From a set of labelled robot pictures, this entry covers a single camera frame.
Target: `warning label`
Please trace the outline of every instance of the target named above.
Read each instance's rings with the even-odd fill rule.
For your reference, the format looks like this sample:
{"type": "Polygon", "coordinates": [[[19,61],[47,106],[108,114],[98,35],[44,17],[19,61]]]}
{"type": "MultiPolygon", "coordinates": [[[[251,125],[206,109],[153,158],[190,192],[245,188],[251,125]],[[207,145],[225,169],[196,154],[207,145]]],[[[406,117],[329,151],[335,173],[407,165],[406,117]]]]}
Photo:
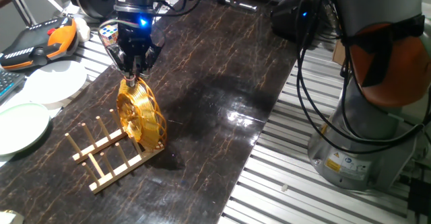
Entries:
{"type": "Polygon", "coordinates": [[[325,162],[331,170],[354,180],[363,180],[370,164],[371,161],[359,160],[339,151],[330,152],[325,162]]]}

